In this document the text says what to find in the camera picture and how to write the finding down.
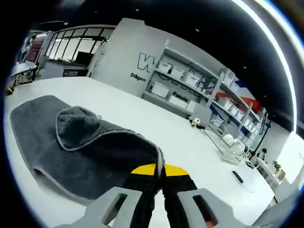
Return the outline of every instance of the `gray towel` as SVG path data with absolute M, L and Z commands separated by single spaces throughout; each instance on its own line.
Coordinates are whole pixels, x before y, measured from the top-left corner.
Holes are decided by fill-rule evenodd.
M 143 136 L 54 96 L 25 102 L 10 118 L 28 168 L 82 202 L 121 187 L 141 165 L 156 163 L 160 173 L 164 163 L 161 150 Z

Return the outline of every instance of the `glass wall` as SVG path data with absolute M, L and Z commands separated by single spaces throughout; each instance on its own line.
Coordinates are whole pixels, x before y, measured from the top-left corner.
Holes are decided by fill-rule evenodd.
M 49 59 L 74 62 L 78 52 L 94 54 L 114 28 L 77 28 L 57 32 L 47 49 Z

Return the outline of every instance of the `wall logo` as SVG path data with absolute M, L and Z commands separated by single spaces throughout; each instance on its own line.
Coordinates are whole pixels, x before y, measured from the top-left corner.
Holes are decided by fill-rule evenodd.
M 139 77 L 137 74 L 131 73 L 130 77 L 135 78 L 137 81 L 145 82 L 146 79 Z
M 179 95 L 178 93 L 176 93 L 175 91 L 172 94 L 173 96 L 177 97 L 178 99 L 188 102 L 188 99 L 185 96 Z
M 137 68 L 140 70 L 146 70 L 150 73 L 151 68 L 155 64 L 155 57 L 147 56 L 145 53 L 139 53 Z

